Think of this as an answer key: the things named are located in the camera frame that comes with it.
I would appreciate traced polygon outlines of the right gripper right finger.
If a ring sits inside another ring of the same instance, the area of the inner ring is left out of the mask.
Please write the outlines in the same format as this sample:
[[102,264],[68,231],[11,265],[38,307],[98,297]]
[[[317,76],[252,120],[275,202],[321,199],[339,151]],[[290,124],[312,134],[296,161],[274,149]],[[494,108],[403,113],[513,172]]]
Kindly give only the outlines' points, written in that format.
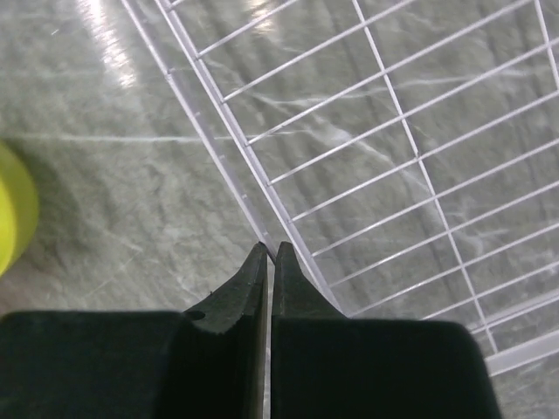
[[309,282],[294,247],[275,262],[274,418],[498,418],[482,352],[460,324],[349,319]]

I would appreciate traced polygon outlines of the lime green bowl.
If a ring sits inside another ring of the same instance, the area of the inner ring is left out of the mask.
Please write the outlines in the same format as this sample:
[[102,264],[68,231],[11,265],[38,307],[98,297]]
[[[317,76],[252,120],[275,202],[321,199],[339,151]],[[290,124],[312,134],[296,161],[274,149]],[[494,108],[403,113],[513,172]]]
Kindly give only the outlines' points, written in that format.
[[23,160],[1,141],[1,274],[23,255],[38,226],[36,184]]

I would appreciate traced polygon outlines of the white wire dish rack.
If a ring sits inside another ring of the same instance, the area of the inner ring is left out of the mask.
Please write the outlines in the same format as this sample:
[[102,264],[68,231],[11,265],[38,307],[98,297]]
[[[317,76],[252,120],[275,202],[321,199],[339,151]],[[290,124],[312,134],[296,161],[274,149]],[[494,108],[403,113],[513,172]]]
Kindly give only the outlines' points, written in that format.
[[555,1],[127,1],[259,238],[355,318],[558,354]]

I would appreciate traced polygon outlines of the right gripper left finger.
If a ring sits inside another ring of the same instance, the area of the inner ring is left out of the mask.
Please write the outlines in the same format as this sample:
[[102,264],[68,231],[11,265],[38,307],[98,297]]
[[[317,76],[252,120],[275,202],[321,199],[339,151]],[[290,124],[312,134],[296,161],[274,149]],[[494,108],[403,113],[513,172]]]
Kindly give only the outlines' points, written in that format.
[[244,418],[257,380],[267,251],[185,311],[1,318],[4,418]]

